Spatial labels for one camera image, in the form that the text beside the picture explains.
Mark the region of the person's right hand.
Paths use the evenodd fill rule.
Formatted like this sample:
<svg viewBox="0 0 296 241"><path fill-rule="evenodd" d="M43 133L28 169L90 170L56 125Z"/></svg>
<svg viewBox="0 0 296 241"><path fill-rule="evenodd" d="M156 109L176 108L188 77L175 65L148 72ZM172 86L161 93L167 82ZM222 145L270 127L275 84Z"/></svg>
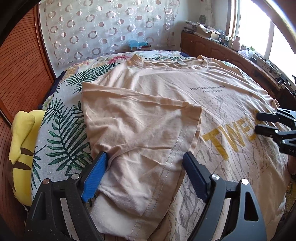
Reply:
<svg viewBox="0 0 296 241"><path fill-rule="evenodd" d="M288 156L287 168L291 175L296 174L296 157Z"/></svg>

